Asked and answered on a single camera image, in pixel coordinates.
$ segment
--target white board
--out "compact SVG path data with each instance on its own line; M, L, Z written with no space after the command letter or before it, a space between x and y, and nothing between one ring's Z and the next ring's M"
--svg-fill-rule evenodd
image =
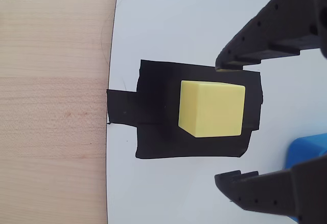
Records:
M222 48L269 0L118 0L109 88L136 91L141 59L215 65ZM327 132L327 60L319 50L264 60L260 130L241 158L135 158L136 128L107 126L110 224L291 224L243 211L215 186L214 175L281 170L292 140Z

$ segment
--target cube side face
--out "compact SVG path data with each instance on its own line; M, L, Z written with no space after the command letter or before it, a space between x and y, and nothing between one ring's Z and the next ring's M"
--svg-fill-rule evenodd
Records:
M198 84L182 81L180 88L178 126L195 136L198 107Z
M199 84L195 137L239 136L245 87L226 83Z

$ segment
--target yellow cube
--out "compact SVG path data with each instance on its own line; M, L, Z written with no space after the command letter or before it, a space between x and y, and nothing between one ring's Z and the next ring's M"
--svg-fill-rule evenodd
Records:
M244 100L241 85L182 81L178 126L194 137L239 136Z

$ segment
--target cube top face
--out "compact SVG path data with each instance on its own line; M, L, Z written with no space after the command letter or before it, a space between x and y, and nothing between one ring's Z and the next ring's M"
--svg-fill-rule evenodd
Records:
M241 85L182 81L178 126L198 138L239 136L244 100Z

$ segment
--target wooden surface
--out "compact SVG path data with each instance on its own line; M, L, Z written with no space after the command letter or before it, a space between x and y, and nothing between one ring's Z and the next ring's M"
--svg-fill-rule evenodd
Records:
M106 223L115 0L0 0L1 223Z

